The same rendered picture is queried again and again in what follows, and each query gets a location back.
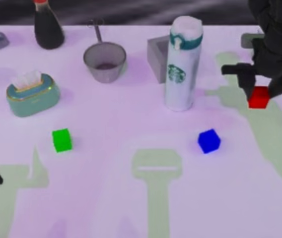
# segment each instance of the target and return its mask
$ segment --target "bottle neck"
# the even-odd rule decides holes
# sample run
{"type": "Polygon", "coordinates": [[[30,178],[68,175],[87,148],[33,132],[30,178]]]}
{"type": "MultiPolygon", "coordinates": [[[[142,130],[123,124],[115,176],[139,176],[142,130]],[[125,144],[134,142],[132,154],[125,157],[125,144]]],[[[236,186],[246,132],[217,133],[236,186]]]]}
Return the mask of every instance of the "bottle neck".
{"type": "Polygon", "coordinates": [[[44,2],[44,3],[36,3],[35,4],[35,10],[36,11],[49,11],[51,10],[49,4],[48,4],[48,1],[47,2],[44,2]]]}

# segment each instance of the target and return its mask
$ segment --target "dark background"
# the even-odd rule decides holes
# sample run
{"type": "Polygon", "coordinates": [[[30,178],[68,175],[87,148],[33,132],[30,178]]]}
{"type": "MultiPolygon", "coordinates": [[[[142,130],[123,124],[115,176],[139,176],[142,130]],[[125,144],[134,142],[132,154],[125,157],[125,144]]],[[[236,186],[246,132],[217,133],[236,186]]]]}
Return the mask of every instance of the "dark background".
{"type": "MultiPolygon", "coordinates": [[[[63,25],[86,24],[103,18],[108,25],[171,24],[191,15],[204,25],[254,25],[247,0],[50,0],[63,25]]],[[[32,0],[0,0],[0,25],[33,24],[32,0]]]]}

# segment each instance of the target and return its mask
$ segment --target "tissue box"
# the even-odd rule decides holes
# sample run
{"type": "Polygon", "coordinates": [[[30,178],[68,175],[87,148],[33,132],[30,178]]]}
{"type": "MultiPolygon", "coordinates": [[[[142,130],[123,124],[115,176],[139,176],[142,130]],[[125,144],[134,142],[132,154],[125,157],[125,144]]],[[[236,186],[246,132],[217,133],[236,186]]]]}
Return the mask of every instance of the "tissue box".
{"type": "Polygon", "coordinates": [[[41,74],[42,83],[31,89],[19,92],[13,84],[6,90],[6,99],[14,115],[27,117],[46,110],[59,101],[60,91],[47,74],[41,74]]]}
{"type": "Polygon", "coordinates": [[[159,83],[165,83],[169,36],[147,41],[147,61],[159,83]]]}

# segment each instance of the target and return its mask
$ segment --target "table surface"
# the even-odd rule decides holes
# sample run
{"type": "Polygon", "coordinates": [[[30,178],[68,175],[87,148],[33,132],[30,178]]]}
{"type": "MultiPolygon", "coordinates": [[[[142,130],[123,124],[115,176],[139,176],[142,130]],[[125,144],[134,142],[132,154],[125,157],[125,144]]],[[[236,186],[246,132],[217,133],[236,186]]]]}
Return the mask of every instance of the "table surface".
{"type": "Polygon", "coordinates": [[[240,36],[258,27],[204,28],[195,105],[183,113],[165,108],[164,85],[146,61],[147,39],[168,26],[102,26],[103,39],[128,54],[125,73],[107,85],[83,63],[93,28],[65,26],[65,44],[52,51],[37,46],[31,26],[0,31],[10,40],[0,50],[0,238],[282,238],[282,96],[250,110],[236,76],[220,74],[222,64],[250,62],[240,36]],[[34,69],[54,78],[61,100],[18,118],[5,90],[34,69]],[[56,153],[51,132],[62,128],[74,147],[56,153]],[[210,128],[222,144],[205,155],[197,137],[210,128]],[[140,153],[159,166],[182,159],[166,196],[150,195],[155,176],[146,183],[133,173],[140,153]],[[168,201],[168,213],[153,209],[153,196],[168,201]]]}

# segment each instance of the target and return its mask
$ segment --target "blue cube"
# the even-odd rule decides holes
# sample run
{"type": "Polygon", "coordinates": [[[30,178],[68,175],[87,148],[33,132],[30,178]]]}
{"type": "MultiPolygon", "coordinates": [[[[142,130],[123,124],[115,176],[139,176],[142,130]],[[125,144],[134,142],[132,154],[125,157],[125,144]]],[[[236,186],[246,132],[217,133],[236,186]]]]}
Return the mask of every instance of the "blue cube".
{"type": "Polygon", "coordinates": [[[214,129],[200,133],[198,143],[204,154],[217,150],[220,146],[220,137],[214,129]]]}

